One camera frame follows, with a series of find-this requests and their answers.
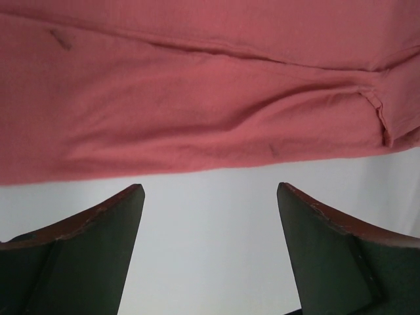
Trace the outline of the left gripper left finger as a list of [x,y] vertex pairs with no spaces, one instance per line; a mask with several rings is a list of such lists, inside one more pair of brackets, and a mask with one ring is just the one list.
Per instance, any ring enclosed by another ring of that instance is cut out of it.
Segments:
[[133,184],[1,243],[1,313],[117,314],[144,200]]

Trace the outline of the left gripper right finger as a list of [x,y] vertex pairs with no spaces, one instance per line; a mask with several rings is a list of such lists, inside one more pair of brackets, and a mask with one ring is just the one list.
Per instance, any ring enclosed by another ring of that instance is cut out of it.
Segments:
[[289,183],[280,183],[277,199],[296,314],[419,313],[419,238],[347,215]]

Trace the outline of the pink red t shirt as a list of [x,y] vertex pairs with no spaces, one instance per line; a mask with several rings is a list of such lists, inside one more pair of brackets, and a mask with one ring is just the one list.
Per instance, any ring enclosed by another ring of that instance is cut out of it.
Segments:
[[3,185],[418,145],[418,1],[1,2]]

